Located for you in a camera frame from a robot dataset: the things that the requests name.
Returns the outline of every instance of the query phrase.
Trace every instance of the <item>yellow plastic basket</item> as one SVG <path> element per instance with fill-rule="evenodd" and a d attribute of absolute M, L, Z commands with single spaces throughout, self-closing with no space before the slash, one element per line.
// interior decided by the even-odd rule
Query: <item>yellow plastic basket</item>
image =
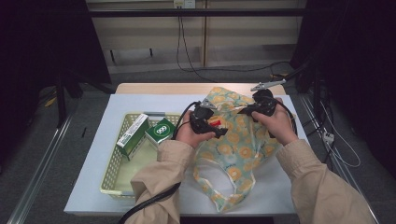
<path fill-rule="evenodd" d="M 108 194 L 115 199 L 132 199 L 134 198 L 134 192 L 132 190 L 130 181 L 132 177 L 142 167 L 146 166 L 151 161 L 157 160 L 157 148 L 150 143 L 146 136 L 142 137 L 136 147 L 137 152 L 128 159 L 120 153 L 117 148 L 117 141 L 122 135 L 128 130 L 128 128 L 134 123 L 134 121 L 142 113 L 131 113 L 124 117 L 121 124 L 118 138 L 115 139 L 113 152 L 108 160 L 107 168 L 100 186 L 100 191 L 104 194 Z M 179 114 L 165 114 L 158 112 L 145 112 L 149 115 L 149 122 L 151 126 L 154 126 L 158 121 L 163 118 L 171 121 L 175 126 L 180 118 Z"/>

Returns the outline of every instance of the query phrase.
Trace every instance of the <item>sleeve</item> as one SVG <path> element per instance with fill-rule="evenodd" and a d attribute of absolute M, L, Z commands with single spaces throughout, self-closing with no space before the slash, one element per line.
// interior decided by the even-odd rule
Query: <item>sleeve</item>
<path fill-rule="evenodd" d="M 140 204 L 172 188 L 184 179 L 194 149 L 188 144 L 167 140 L 158 148 L 157 161 L 141 169 L 131 180 Z M 178 191 L 172 196 L 136 212 L 125 223 L 179 223 Z"/>
<path fill-rule="evenodd" d="M 375 223 L 365 199 L 320 162 L 305 140 L 276 154 L 291 181 L 291 198 L 302 224 Z"/>

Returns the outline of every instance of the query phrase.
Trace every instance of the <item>long-sleeved shirt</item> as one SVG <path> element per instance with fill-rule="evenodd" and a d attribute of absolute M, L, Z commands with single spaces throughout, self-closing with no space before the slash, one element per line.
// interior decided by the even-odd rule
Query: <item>long-sleeved shirt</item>
<path fill-rule="evenodd" d="M 185 143 L 161 143 L 157 161 L 131 181 L 136 204 L 182 181 L 193 154 L 194 148 Z M 290 178 L 291 198 L 302 224 L 375 223 L 365 199 L 321 163 L 305 140 L 287 144 L 276 157 Z M 126 223 L 179 223 L 178 191 L 135 213 Z"/>

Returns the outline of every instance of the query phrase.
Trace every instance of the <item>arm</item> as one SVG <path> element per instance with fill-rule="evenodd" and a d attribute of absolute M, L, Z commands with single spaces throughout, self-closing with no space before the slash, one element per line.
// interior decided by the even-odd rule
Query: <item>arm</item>
<path fill-rule="evenodd" d="M 183 117 L 188 121 L 190 111 Z M 136 203 L 140 204 L 172 188 L 184 179 L 195 148 L 214 137 L 214 133 L 195 134 L 189 123 L 182 125 L 176 141 L 166 140 L 158 148 L 157 161 L 141 169 L 131 180 Z M 179 223 L 178 191 L 161 202 L 154 203 L 133 214 L 125 223 Z"/>
<path fill-rule="evenodd" d="M 257 112 L 252 117 L 285 146 L 276 157 L 290 178 L 301 223 L 375 223 L 364 198 L 322 164 L 305 140 L 298 139 L 284 108 L 277 105 L 272 117 Z"/>

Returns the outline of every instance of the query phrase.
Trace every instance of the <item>person's left hand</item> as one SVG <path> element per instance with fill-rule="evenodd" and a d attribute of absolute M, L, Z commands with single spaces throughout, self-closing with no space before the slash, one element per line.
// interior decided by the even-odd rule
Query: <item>person's left hand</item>
<path fill-rule="evenodd" d="M 190 113 L 192 111 L 187 111 L 183 117 L 183 125 L 180 126 L 180 129 L 177 132 L 176 140 L 180 142 L 184 142 L 193 148 L 197 148 L 198 145 L 206 140 L 209 140 L 216 136 L 215 133 L 195 133 L 191 125 L 188 121 L 190 121 Z"/>

